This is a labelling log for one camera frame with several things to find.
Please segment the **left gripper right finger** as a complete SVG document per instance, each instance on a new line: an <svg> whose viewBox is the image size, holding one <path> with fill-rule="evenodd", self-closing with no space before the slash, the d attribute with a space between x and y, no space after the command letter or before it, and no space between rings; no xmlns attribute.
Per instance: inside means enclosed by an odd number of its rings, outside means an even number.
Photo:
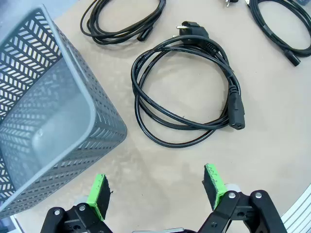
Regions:
<svg viewBox="0 0 311 233"><path fill-rule="evenodd" d="M242 221L251 233L285 233L281 217L264 190L249 196L229 190L213 164L204 166L202 181L212 213L200 227L200 233L225 233L232 221Z"/></svg>

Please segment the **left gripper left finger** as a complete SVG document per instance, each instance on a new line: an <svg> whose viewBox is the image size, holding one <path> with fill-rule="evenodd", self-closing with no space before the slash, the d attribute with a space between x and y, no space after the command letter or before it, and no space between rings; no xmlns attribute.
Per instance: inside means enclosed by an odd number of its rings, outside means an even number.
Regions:
<svg viewBox="0 0 311 233"><path fill-rule="evenodd" d="M51 208L45 217L42 233L110 233L104 223L111 191L105 174L98 174L86 202L69 210Z"/></svg>

